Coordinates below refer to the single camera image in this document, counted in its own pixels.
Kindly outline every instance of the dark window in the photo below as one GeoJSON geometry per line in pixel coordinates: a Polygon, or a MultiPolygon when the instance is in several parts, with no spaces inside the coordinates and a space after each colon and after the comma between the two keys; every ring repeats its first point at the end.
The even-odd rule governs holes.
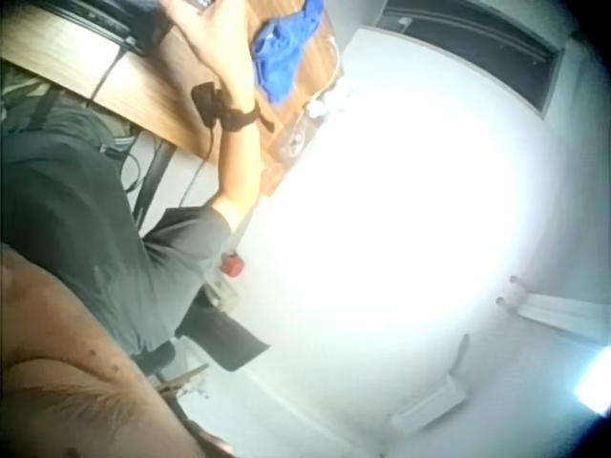
{"type": "Polygon", "coordinates": [[[496,11],[465,0],[389,0],[377,27],[459,55],[543,110],[557,53],[496,11]]]}

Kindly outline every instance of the hand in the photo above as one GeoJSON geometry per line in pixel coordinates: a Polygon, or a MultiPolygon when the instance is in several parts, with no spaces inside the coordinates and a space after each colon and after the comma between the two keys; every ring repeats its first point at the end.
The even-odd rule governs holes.
{"type": "Polygon", "coordinates": [[[245,0],[216,0],[201,11],[185,0],[159,0],[198,60],[232,88],[254,76],[248,49],[245,0]]]}

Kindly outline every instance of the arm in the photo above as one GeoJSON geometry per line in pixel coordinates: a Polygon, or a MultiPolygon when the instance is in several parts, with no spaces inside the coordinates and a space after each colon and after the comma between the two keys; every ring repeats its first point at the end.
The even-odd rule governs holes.
{"type": "MultiPolygon", "coordinates": [[[[194,86],[209,80],[206,77],[209,75],[194,60],[204,64],[219,79],[228,106],[244,113],[255,108],[245,1],[217,0],[204,12],[184,0],[162,0],[161,5],[182,35],[168,34],[160,49],[161,57],[201,140],[204,127],[190,93],[194,86]]],[[[200,149],[207,150],[202,143],[200,149]]],[[[232,230],[238,227],[259,195],[260,164],[257,123],[239,132],[221,134],[220,186],[210,205],[224,216],[232,230]]]]}

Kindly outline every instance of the bright light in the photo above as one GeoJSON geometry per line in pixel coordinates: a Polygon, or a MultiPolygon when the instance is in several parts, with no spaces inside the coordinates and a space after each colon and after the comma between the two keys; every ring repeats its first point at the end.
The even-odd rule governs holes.
{"type": "Polygon", "coordinates": [[[611,407],[611,346],[607,346],[590,364],[575,394],[599,415],[608,414],[611,407]]]}

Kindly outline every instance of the wooden desk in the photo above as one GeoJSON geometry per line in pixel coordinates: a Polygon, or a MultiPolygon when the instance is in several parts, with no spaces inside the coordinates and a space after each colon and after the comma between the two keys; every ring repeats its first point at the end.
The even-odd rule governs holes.
{"type": "MultiPolygon", "coordinates": [[[[301,8],[303,0],[250,0],[248,28],[250,36],[275,16],[301,8]]],[[[37,73],[77,94],[90,98],[104,73],[119,52],[119,46],[66,19],[27,6],[2,23],[2,58],[30,72],[37,73]]],[[[272,134],[261,125],[263,193],[270,195],[284,175],[277,161],[284,131],[290,129],[309,99],[325,88],[336,66],[336,51],[329,43],[332,31],[325,17],[321,28],[305,49],[295,89],[285,104],[269,105],[261,94],[258,99],[263,114],[272,120],[272,134]]],[[[177,38],[170,33],[166,39],[177,38]]],[[[195,60],[185,57],[184,65],[212,79],[213,75],[195,60]]],[[[94,102],[125,117],[181,149],[202,154],[209,144],[209,134],[201,129],[196,139],[179,107],[175,91],[159,75],[152,62],[128,52],[110,72],[94,102]]],[[[211,161],[216,163],[219,142],[215,141],[211,161]]]]}

